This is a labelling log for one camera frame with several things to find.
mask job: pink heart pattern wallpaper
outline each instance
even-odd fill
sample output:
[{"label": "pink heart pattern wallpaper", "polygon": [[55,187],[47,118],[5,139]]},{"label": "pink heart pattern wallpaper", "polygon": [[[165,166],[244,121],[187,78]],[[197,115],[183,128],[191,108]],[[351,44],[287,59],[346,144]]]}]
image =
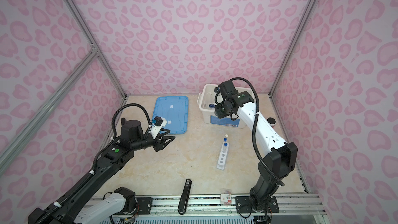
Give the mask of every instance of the pink heart pattern wallpaper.
[{"label": "pink heart pattern wallpaper", "polygon": [[398,223],[398,0],[320,0],[275,100],[331,222]]},{"label": "pink heart pattern wallpaper", "polygon": [[127,93],[269,92],[308,0],[75,0]]},{"label": "pink heart pattern wallpaper", "polygon": [[62,0],[0,2],[0,154],[90,47]]},{"label": "pink heart pattern wallpaper", "polygon": [[121,101],[94,60],[0,178],[1,223],[27,223],[89,171]]}]

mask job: blue plastic lid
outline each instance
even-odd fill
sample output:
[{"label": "blue plastic lid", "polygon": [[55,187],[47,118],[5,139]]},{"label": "blue plastic lid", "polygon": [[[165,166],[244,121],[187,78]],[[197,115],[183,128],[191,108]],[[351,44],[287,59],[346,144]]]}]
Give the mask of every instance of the blue plastic lid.
[{"label": "blue plastic lid", "polygon": [[170,134],[183,134],[188,127],[188,97],[186,96],[163,96],[156,100],[152,119],[156,116],[167,120],[165,129]]}]

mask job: storage container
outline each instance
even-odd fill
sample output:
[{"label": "storage container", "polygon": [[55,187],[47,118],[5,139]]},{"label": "storage container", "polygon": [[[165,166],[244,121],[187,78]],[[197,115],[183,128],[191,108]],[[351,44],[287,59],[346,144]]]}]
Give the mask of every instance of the storage container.
[{"label": "storage container", "polygon": [[[216,124],[216,125],[221,125],[221,126],[226,126],[226,127],[237,127],[237,128],[245,127],[246,123],[241,121],[240,118],[237,118],[235,121],[232,121],[229,116],[219,119],[214,114],[214,108],[210,108],[209,105],[210,104],[216,105],[216,102],[214,101],[214,97],[216,96],[216,93],[214,92],[215,87],[218,87],[218,85],[217,84],[206,84],[205,87],[203,88],[203,91],[201,93],[199,93],[197,103],[199,104],[199,109],[203,114],[203,121],[206,124]],[[254,98],[253,91],[250,88],[236,87],[236,90],[238,92],[247,91]],[[217,101],[218,102],[222,101],[221,94],[218,95]]]}]

